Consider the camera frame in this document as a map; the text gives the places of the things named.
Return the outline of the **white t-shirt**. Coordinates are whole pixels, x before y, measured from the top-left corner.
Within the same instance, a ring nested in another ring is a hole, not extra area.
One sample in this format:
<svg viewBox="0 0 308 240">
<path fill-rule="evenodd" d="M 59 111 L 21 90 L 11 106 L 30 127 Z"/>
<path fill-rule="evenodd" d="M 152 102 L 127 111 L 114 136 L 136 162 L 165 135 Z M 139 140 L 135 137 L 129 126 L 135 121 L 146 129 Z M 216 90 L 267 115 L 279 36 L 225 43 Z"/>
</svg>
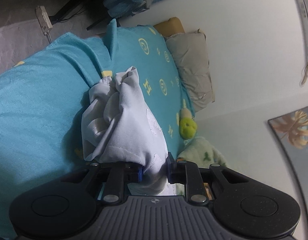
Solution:
<svg viewBox="0 0 308 240">
<path fill-rule="evenodd" d="M 143 179 L 130 184 L 132 194 L 176 194 L 167 180 L 167 144 L 145 102 L 137 69 L 102 78 L 90 88 L 89 101 L 81 120 L 84 160 L 139 164 Z"/>
</svg>

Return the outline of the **green lion fleece blanket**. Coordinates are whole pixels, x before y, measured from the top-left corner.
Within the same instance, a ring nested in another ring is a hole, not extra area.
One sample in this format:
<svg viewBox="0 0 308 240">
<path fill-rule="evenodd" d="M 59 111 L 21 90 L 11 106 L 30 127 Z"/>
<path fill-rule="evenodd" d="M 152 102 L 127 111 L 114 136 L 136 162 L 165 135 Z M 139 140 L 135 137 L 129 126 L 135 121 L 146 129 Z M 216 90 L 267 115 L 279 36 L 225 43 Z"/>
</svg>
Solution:
<svg viewBox="0 0 308 240">
<path fill-rule="evenodd" d="M 211 164 L 227 166 L 225 157 L 204 137 L 195 137 L 188 142 L 184 150 L 178 155 L 177 160 L 190 161 L 201 168 L 209 168 Z"/>
</svg>

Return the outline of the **green plush toy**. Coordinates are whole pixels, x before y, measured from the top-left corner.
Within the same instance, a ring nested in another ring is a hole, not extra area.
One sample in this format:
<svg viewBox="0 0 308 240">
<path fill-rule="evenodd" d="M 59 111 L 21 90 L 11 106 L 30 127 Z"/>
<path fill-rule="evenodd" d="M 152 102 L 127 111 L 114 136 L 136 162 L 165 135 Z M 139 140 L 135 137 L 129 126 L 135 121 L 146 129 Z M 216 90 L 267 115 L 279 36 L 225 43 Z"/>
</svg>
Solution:
<svg viewBox="0 0 308 240">
<path fill-rule="evenodd" d="M 183 108 L 179 111 L 179 134 L 185 139 L 193 139 L 197 132 L 197 123 L 194 121 L 191 111 L 183 100 Z"/>
</svg>

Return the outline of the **teal patterned bed sheet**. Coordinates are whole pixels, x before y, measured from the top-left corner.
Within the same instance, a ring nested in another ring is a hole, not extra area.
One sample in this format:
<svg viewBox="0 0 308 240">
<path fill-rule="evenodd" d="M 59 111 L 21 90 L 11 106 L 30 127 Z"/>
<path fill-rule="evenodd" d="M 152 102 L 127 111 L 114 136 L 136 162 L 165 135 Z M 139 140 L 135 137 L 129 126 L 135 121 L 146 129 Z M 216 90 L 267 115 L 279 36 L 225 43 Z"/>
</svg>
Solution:
<svg viewBox="0 0 308 240">
<path fill-rule="evenodd" d="M 144 99 L 178 155 L 179 111 L 193 110 L 166 41 L 151 25 L 118 27 L 103 37 L 66 33 L 0 75 L 0 238 L 14 239 L 11 202 L 84 164 L 81 118 L 89 89 L 135 67 Z"/>
</svg>

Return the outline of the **grey pillow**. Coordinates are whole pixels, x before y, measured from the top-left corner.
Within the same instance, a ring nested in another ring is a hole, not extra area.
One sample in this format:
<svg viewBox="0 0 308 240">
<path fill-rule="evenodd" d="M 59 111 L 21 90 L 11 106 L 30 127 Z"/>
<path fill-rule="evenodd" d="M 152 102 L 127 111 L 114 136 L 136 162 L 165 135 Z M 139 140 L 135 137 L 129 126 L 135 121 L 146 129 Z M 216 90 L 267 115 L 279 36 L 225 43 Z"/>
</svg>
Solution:
<svg viewBox="0 0 308 240">
<path fill-rule="evenodd" d="M 215 101 L 209 70 L 206 35 L 200 29 L 191 33 L 177 33 L 165 40 L 193 108 L 199 112 Z"/>
</svg>

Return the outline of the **mustard yellow headboard cushion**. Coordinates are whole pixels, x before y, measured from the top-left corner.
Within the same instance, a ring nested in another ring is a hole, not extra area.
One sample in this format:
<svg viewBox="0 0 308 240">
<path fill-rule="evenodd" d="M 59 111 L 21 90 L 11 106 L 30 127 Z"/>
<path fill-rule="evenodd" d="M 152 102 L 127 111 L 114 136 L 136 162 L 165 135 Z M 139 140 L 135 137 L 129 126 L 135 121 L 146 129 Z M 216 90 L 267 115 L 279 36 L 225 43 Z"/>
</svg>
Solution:
<svg viewBox="0 0 308 240">
<path fill-rule="evenodd" d="M 185 33 L 181 20 L 177 17 L 172 17 L 167 21 L 155 24 L 154 28 L 163 37 L 170 37 L 175 34 Z"/>
</svg>

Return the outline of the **white power strip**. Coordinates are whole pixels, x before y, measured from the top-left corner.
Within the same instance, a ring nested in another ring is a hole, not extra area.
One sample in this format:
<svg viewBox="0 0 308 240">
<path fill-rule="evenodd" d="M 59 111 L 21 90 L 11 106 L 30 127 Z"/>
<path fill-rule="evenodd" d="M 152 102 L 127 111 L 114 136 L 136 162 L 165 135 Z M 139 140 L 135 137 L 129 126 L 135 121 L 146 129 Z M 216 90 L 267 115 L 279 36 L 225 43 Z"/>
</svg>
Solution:
<svg viewBox="0 0 308 240">
<path fill-rule="evenodd" d="M 37 6 L 35 9 L 35 15 L 36 18 L 38 19 L 39 25 L 41 27 L 41 30 L 44 35 L 49 33 L 51 29 L 53 28 L 53 25 L 49 19 L 48 13 L 45 9 L 45 7 L 42 6 Z"/>
</svg>

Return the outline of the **gold leaf wall painting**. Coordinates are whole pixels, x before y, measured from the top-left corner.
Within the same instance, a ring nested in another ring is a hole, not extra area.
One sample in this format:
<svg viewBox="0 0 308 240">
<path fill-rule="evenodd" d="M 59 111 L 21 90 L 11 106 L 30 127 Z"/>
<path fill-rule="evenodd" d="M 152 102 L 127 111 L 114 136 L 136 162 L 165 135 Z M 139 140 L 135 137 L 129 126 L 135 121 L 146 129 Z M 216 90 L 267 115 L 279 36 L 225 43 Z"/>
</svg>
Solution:
<svg viewBox="0 0 308 240">
<path fill-rule="evenodd" d="M 308 107 L 268 120 L 308 198 Z"/>
</svg>

